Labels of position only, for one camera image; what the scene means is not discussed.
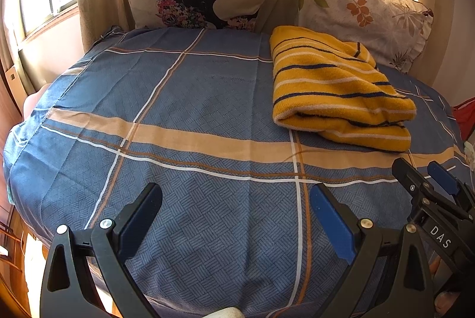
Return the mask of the red cloth at bedside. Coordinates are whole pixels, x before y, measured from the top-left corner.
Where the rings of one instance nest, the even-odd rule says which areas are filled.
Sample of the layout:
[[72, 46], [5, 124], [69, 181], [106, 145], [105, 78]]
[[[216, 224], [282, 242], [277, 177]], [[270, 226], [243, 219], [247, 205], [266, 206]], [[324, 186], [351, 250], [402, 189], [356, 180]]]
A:
[[468, 141], [475, 128], [475, 98], [472, 97], [454, 106], [452, 111], [460, 128], [461, 138]]

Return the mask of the blue plaid bed sheet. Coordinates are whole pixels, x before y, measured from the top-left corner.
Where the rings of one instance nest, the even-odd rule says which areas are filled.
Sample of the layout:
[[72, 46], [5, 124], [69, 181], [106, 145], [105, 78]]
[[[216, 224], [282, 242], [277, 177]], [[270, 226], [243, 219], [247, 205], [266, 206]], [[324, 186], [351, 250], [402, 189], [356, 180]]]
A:
[[159, 314], [310, 317], [346, 266], [311, 209], [314, 184], [358, 217], [400, 229], [411, 198], [395, 159], [420, 173], [436, 161], [473, 182], [447, 101], [377, 63], [416, 105], [407, 151], [275, 124], [270, 36], [111, 29], [8, 135], [4, 177], [22, 219], [50, 244], [58, 226], [115, 218], [154, 182], [164, 203], [127, 266]]

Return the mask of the floral leaf print pillow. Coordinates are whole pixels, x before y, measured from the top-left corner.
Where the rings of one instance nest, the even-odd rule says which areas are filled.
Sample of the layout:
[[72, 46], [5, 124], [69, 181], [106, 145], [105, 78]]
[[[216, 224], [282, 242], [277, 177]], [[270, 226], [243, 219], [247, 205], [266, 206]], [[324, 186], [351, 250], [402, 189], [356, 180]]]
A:
[[432, 32], [434, 14], [415, 0], [298, 0], [298, 25], [359, 42], [374, 60], [407, 74]]

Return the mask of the yellow striped knit sweater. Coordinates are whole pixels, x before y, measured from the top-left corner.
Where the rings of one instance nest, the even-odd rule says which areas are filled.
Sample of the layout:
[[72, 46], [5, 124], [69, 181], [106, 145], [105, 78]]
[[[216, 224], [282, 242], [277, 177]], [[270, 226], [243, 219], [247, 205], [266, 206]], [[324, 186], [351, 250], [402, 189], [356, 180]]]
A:
[[382, 151], [411, 146], [414, 102], [396, 91], [369, 50], [298, 26], [270, 36], [275, 124]]

